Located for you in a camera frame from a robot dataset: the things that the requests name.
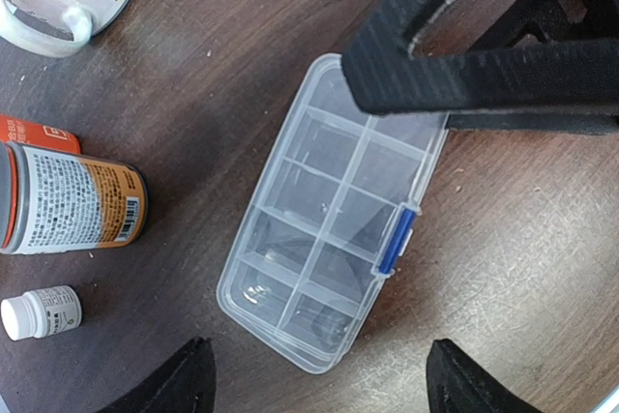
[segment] black object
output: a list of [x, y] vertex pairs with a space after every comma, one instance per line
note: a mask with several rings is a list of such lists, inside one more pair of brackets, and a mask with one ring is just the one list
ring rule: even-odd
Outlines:
[[[470, 51], [417, 56], [452, 1], [381, 2], [342, 55], [362, 110], [450, 111], [452, 128], [619, 130], [619, 0], [583, 0], [574, 24], [557, 0], [517, 0]], [[515, 47], [526, 35], [541, 44]]]
[[213, 413], [215, 390], [211, 342], [196, 338], [139, 386], [99, 413]]
[[430, 413], [541, 413], [448, 339], [432, 345], [426, 380]]

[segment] can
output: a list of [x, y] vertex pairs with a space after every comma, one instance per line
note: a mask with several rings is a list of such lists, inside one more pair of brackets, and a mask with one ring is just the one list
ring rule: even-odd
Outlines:
[[0, 141], [19, 142], [79, 154], [79, 141], [68, 131], [0, 114]]
[[124, 247], [148, 207], [133, 167], [30, 145], [0, 142], [3, 253], [56, 253]]

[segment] barcode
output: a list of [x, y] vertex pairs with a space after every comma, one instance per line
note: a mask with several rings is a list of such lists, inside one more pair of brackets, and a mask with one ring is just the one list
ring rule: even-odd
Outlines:
[[133, 230], [137, 224], [139, 217], [139, 198], [127, 197], [127, 213], [125, 214], [125, 223], [121, 229], [116, 242], [127, 242], [132, 237]]

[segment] clear plastic container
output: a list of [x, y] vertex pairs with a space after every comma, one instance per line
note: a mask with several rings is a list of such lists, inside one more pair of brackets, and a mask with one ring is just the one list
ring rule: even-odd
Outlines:
[[366, 115], [339, 55], [316, 60], [223, 270], [221, 308], [307, 372], [336, 365], [410, 240], [446, 120]]

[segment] wooden table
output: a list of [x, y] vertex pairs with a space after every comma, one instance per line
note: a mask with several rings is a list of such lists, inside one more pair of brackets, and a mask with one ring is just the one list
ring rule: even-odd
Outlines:
[[[0, 44], [0, 110], [137, 166], [151, 196], [131, 247], [3, 257], [0, 297], [66, 283], [86, 311], [62, 337], [0, 334], [14, 413], [95, 411], [196, 335], [214, 340], [219, 412], [423, 412], [425, 358], [445, 337], [546, 411], [589, 411], [619, 383], [614, 136], [451, 134], [415, 240], [325, 375], [218, 308], [223, 263], [308, 65], [342, 50], [376, 1], [132, 0], [74, 58]], [[459, 0], [429, 47], [466, 48], [513, 1]]]

